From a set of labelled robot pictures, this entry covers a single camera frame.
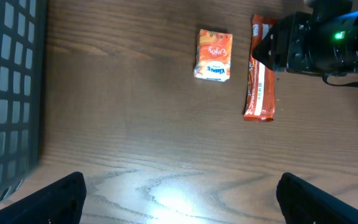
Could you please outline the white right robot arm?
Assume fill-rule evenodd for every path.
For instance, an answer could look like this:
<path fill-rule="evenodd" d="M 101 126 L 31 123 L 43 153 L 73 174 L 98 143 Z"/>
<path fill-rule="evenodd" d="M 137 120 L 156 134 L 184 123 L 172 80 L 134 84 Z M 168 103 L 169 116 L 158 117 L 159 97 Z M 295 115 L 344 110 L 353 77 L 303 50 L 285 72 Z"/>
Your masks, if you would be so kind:
<path fill-rule="evenodd" d="M 252 56 L 275 72 L 358 73 L 358 11 L 352 1 L 313 1 L 313 12 L 278 20 Z"/>

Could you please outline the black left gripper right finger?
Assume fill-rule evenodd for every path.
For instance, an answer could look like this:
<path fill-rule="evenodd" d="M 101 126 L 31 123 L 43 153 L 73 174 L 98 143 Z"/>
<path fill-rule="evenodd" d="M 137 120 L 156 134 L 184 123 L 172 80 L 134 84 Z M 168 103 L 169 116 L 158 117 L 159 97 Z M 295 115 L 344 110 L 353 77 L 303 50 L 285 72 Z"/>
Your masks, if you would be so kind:
<path fill-rule="evenodd" d="M 358 223 L 358 209 L 286 172 L 276 189 L 286 223 Z"/>

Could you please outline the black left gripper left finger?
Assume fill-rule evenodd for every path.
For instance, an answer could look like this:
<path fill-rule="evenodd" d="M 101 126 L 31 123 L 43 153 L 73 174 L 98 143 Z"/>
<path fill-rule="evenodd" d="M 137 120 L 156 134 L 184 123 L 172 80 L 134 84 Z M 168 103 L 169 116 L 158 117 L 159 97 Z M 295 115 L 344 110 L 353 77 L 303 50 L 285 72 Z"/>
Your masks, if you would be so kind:
<path fill-rule="evenodd" d="M 0 210 L 0 223 L 79 224 L 86 198 L 81 172 L 74 172 Z"/>

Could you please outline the orange tissue pack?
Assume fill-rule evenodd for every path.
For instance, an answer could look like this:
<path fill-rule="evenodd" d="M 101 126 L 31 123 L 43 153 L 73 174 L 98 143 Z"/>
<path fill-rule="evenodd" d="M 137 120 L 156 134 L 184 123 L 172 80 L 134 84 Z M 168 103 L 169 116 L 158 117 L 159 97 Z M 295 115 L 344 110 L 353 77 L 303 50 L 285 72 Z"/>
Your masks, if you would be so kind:
<path fill-rule="evenodd" d="M 194 77 L 225 82 L 231 74 L 232 34 L 201 29 L 198 34 Z"/>

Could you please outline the orange chocolate bar wrapper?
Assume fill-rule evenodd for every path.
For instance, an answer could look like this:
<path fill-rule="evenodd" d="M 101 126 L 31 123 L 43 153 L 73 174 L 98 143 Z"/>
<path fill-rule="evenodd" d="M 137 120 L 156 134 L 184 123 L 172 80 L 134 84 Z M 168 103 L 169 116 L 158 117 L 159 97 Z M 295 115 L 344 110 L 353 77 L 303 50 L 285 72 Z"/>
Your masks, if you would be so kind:
<path fill-rule="evenodd" d="M 252 38 L 250 53 L 261 43 L 275 19 L 254 15 L 252 17 Z M 244 120 L 270 122 L 275 112 L 275 72 L 268 69 L 253 56 L 249 57 L 247 97 Z"/>

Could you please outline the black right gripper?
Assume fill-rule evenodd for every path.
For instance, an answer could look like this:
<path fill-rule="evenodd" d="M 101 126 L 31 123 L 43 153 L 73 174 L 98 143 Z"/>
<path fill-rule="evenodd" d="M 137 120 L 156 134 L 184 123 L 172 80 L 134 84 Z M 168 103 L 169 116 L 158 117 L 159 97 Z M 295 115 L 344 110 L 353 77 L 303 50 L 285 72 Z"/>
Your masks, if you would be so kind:
<path fill-rule="evenodd" d="M 274 72 L 320 75 L 310 56 L 312 14 L 296 12 L 274 25 L 262 25 L 262 40 L 252 56 Z"/>

